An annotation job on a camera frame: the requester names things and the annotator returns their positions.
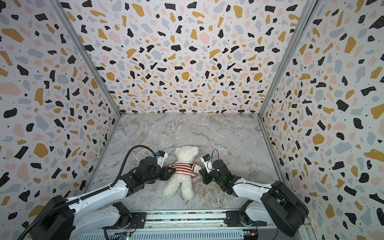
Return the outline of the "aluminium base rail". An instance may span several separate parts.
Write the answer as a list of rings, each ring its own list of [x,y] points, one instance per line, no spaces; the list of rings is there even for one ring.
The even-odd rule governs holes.
[[[110,227],[108,231],[112,232],[129,232],[135,231],[185,231],[185,230],[238,230],[243,235],[248,234],[251,230],[259,230],[261,239],[271,239],[275,235],[278,239],[289,239],[274,224],[263,223],[252,227],[228,227],[224,224],[226,211],[236,211],[238,209],[219,209],[219,210],[157,210],[157,211],[132,211],[146,212],[146,222],[143,229],[120,229],[118,227]]]

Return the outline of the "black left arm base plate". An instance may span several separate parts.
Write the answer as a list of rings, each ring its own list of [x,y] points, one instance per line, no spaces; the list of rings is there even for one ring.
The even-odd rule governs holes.
[[[146,222],[146,212],[134,212],[120,216],[116,225],[120,229],[143,229]]]

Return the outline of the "red white striped knit sweater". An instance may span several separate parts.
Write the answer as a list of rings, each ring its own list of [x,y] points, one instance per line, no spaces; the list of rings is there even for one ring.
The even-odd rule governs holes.
[[[189,163],[175,163],[171,165],[171,168],[175,169],[175,174],[178,175],[185,175],[189,176],[191,178],[196,177],[195,169],[196,164],[189,164]]]

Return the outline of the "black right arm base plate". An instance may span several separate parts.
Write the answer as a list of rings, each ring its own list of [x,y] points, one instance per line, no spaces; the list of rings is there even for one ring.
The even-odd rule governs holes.
[[[257,222],[252,221],[245,212],[240,210],[226,211],[224,224],[228,227],[256,227]]]

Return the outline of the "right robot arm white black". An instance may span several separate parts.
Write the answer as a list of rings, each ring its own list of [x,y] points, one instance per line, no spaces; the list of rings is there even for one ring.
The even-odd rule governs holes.
[[[228,227],[256,228],[263,222],[294,237],[308,217],[308,208],[283,182],[254,183],[233,175],[221,159],[214,161],[205,155],[201,161],[205,165],[200,170],[205,185],[215,182],[224,193],[247,199],[238,210],[226,212],[224,223]]]

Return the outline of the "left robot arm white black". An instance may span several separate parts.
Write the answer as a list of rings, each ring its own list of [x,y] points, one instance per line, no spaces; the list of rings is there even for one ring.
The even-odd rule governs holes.
[[[52,198],[27,231],[34,240],[70,240],[101,228],[137,228],[139,222],[122,200],[142,190],[145,184],[168,180],[175,171],[159,166],[157,158],[146,157],[138,167],[120,176],[114,186],[67,199]]]

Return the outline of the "white plush teddy bear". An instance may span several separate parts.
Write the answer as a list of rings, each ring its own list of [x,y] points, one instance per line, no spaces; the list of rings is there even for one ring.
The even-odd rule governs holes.
[[[171,168],[176,171],[169,178],[163,190],[165,197],[173,197],[179,187],[181,187],[182,196],[186,201],[195,196],[192,180],[202,169],[201,166],[194,162],[198,154],[199,148],[197,146],[183,146],[175,149],[177,160],[171,165]]]

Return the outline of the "white ribbed vent strip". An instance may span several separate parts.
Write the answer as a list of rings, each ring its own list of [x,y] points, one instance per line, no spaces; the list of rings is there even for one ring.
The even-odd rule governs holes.
[[[122,233],[108,231],[110,240],[120,240]],[[124,240],[244,240],[238,230],[135,231]],[[103,230],[90,232],[73,240],[106,240]]]

